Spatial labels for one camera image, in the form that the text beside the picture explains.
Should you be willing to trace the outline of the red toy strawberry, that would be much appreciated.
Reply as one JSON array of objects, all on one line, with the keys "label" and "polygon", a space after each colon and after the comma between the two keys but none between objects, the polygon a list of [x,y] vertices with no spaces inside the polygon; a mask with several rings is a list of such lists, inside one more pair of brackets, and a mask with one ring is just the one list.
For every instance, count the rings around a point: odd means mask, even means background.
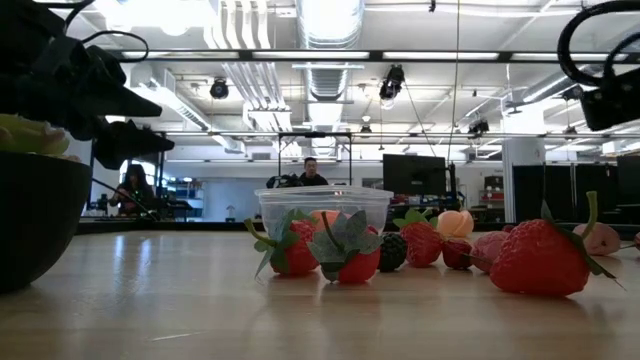
[{"label": "red toy strawberry", "polygon": [[443,237],[428,221],[430,214],[430,210],[409,209],[403,217],[393,219],[407,243],[406,260],[414,268],[429,267],[442,252]]},{"label": "red toy strawberry", "polygon": [[546,202],[540,217],[517,225],[501,245],[489,277],[504,292],[566,297],[584,290],[592,275],[617,277],[594,260],[584,241],[598,220],[598,199],[588,191],[589,220],[576,234],[559,226]]},{"label": "red toy strawberry", "polygon": [[255,239],[254,250],[263,254],[256,277],[267,265],[276,274],[285,276],[306,275],[319,265],[307,246],[314,237],[315,221],[302,211],[286,212],[266,236],[256,231],[251,219],[245,219],[244,225]]},{"label": "red toy strawberry", "polygon": [[314,233],[307,244],[329,282],[361,284],[376,273],[382,239],[368,224],[366,212],[353,215],[341,212],[332,226],[324,220],[325,230]]}]

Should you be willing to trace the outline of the white pillar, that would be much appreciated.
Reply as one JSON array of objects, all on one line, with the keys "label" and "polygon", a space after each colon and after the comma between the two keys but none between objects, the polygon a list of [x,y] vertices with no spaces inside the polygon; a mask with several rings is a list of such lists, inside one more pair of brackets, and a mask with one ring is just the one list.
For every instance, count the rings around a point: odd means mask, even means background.
[{"label": "white pillar", "polygon": [[512,138],[502,143],[505,220],[516,220],[513,166],[541,165],[546,159],[542,138]]}]

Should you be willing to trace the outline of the orange toy peach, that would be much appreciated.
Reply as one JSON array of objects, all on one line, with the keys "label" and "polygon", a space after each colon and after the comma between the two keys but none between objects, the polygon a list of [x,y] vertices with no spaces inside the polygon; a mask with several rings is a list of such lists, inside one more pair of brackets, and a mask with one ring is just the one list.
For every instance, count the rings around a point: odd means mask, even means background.
[{"label": "orange toy peach", "polygon": [[474,220],[471,213],[463,211],[445,211],[438,215],[436,229],[445,237],[467,237],[474,229]]}]

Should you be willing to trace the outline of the black background rig frame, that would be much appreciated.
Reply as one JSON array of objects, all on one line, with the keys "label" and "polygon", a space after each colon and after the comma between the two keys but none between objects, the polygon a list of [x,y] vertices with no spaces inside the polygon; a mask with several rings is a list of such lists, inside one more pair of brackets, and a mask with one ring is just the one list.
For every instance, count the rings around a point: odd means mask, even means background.
[{"label": "black background rig frame", "polygon": [[278,139],[278,175],[282,174],[282,139],[290,137],[292,140],[296,140],[298,137],[304,137],[308,139],[320,139],[320,138],[346,138],[348,140],[347,151],[349,153],[348,170],[349,170],[349,184],[353,184],[353,141],[354,134],[351,132],[323,132],[323,131],[306,131],[306,132],[277,132],[275,136]]}]

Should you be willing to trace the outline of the clear plastic tupperware container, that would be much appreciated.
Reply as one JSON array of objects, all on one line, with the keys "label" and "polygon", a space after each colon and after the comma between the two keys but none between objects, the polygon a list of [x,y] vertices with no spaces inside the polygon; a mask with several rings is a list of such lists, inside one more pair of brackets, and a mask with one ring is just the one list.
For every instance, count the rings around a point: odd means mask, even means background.
[{"label": "clear plastic tupperware container", "polygon": [[265,231],[272,233],[279,220],[290,210],[311,215],[314,212],[342,212],[353,215],[366,212],[368,224],[378,233],[384,230],[393,193],[349,185],[302,186],[255,191]]}]

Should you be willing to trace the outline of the dark toy blackberry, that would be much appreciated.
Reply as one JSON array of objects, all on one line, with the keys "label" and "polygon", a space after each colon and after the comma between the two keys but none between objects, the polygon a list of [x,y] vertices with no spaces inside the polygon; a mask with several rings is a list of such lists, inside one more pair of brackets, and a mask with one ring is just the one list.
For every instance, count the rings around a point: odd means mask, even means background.
[{"label": "dark toy blackberry", "polygon": [[380,272],[394,272],[406,260],[407,242],[398,233],[383,233],[381,239],[378,270]]}]

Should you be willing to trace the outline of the black aluminium rig frame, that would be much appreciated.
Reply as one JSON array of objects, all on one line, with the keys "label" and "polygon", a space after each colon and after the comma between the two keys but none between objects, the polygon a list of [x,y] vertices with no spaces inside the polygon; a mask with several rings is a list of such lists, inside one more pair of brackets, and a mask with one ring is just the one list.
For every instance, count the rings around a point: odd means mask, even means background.
[{"label": "black aluminium rig frame", "polygon": [[[506,223],[479,223],[474,225],[476,232],[501,230]],[[640,225],[613,224],[610,225],[618,232],[623,241],[631,241],[640,232]],[[195,232],[242,232],[246,231],[243,223],[222,222],[149,222],[129,220],[109,220],[81,222],[76,228],[75,235],[121,233],[130,231],[195,231]],[[384,230],[379,232],[393,232],[398,230],[396,225],[387,223]]]}]

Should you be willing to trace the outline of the dark red toy raspberry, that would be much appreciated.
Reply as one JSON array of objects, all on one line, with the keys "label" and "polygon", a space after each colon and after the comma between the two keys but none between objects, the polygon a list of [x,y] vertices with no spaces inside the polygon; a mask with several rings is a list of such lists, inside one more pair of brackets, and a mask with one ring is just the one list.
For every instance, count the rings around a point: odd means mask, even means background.
[{"label": "dark red toy raspberry", "polygon": [[465,240],[445,240],[442,246],[443,261],[448,268],[467,270],[471,266],[471,251],[472,246]]}]

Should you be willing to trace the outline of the black overhead light beam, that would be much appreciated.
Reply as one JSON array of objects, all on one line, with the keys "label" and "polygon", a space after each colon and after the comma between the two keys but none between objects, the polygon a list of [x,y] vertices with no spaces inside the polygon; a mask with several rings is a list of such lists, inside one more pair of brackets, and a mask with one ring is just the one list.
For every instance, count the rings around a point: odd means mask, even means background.
[{"label": "black overhead light beam", "polygon": [[526,63],[551,64],[553,52],[480,51],[349,51],[349,50],[142,50],[111,49],[110,54],[125,60],[185,62],[396,62],[396,63]]}]

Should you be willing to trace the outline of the seated person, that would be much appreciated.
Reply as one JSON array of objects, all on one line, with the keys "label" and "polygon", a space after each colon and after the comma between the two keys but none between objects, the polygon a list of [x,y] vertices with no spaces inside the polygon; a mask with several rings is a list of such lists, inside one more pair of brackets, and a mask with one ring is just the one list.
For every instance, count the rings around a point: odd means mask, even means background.
[{"label": "seated person", "polygon": [[154,198],[143,166],[131,164],[127,167],[124,181],[118,185],[108,203],[118,207],[119,216],[138,216],[143,212],[140,204],[150,205]]}]

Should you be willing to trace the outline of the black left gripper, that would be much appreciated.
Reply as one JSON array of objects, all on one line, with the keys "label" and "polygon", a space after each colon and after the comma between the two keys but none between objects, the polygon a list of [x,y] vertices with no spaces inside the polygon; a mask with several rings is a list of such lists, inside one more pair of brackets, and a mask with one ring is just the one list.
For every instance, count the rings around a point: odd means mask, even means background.
[{"label": "black left gripper", "polygon": [[79,140],[95,137],[93,155],[106,169],[119,169],[125,160],[172,150],[173,141],[148,127],[138,128],[131,120],[102,127],[107,116],[162,114],[161,106],[124,83],[118,60],[102,48],[57,39],[31,64],[15,62],[9,68],[9,113],[48,122]]}]

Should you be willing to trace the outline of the dark screen panel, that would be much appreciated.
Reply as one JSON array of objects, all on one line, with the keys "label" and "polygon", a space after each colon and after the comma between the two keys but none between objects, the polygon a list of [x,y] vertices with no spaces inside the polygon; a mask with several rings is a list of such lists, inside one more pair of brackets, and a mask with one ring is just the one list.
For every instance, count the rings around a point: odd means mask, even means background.
[{"label": "dark screen panel", "polygon": [[617,158],[619,203],[640,206],[640,156]]}]

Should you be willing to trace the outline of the black plant pot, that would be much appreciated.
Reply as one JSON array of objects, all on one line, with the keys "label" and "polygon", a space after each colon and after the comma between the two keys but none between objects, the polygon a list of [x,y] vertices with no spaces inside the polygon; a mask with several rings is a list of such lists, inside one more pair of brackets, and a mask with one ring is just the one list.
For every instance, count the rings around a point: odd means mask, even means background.
[{"label": "black plant pot", "polygon": [[28,286],[60,259],[91,178],[83,163],[0,151],[0,294]]}]

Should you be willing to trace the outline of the black partition panels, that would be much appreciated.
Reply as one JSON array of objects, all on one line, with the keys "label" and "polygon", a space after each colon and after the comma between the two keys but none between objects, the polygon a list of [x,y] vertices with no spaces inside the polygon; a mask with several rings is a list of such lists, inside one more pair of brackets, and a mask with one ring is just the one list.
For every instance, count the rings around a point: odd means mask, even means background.
[{"label": "black partition panels", "polygon": [[515,221],[540,216],[545,200],[553,218],[584,223],[589,217],[586,193],[597,193],[598,219],[617,206],[617,167],[609,164],[514,165],[512,181]]}]

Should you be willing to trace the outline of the pale pink toy fruit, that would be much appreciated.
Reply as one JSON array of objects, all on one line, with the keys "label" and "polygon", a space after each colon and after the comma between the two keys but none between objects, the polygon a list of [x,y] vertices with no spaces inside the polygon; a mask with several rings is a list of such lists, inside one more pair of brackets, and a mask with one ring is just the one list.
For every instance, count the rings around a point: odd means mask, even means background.
[{"label": "pale pink toy fruit", "polygon": [[621,248],[619,234],[611,226],[601,222],[595,223],[583,242],[587,253],[591,256],[608,256]]}]

